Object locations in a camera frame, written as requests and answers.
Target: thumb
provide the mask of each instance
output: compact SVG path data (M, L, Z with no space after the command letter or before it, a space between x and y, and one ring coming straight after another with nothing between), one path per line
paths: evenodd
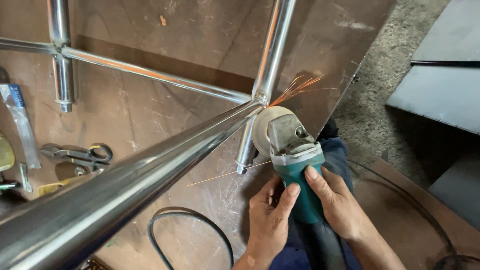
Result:
M307 169L305 169L305 178L322 202L330 202L333 200L334 192L314 167L308 166Z
M288 216L290 215L290 212L292 211L299 194L299 184L291 183L288 185L285 191L282 193L282 196L280 196L280 200L278 201L278 205L276 206L275 210L273 210L273 214L284 219L288 219Z

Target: left hand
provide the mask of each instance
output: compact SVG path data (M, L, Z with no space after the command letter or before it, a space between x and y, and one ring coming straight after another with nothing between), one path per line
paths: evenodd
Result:
M300 186L290 184L276 201L279 188L283 189L283 185L280 176L276 176L250 200L250 237L243 256L249 269L267 269L287 242L288 217Z

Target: concrete floor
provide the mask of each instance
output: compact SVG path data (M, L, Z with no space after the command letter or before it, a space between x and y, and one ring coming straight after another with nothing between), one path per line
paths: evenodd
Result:
M449 0L399 0L365 57L358 81L350 85L333 113L339 134L350 150L350 159L370 164L388 149L389 163L424 188L456 160L436 160L434 153L441 149L441 140L429 145L429 149L421 149L421 141L428 140L430 129L469 138L471 135L388 108L385 103L409 71L412 54L448 3Z

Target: blue label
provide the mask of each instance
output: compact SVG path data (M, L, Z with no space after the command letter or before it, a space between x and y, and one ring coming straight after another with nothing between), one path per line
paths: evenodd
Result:
M25 101L22 92L20 91L20 86L11 84L8 85L8 88L10 89L10 95L12 96L13 101L15 101L15 105L17 105L17 107L25 108Z

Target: workbench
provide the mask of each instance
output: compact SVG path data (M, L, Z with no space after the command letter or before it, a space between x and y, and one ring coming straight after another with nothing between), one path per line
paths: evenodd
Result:
M394 0L299 0L288 33L273 99L300 75L322 79L282 103L313 136L345 93ZM72 47L212 85L251 93L271 12L270 0L71 0ZM49 42L45 0L0 0L0 35ZM166 26L162 25L162 16ZM63 113L55 103L52 60L47 55L0 51L0 66L22 89L39 147L47 143L87 148L109 145L113 161L158 143L235 106L233 102L166 85L135 74L74 61L78 101ZM0 106L0 130L16 160L24 162L15 124ZM164 269L146 235L151 217L165 207L198 211L225 232L235 257L248 239L248 200L273 175L265 164L235 171L241 131L217 148L167 193L123 228L97 257L115 270ZM29 170L36 189L68 177L64 164L40 157ZM259 156L254 164L267 161ZM20 180L18 164L4 172ZM224 269L220 238L188 218L157 221L156 239L176 269Z

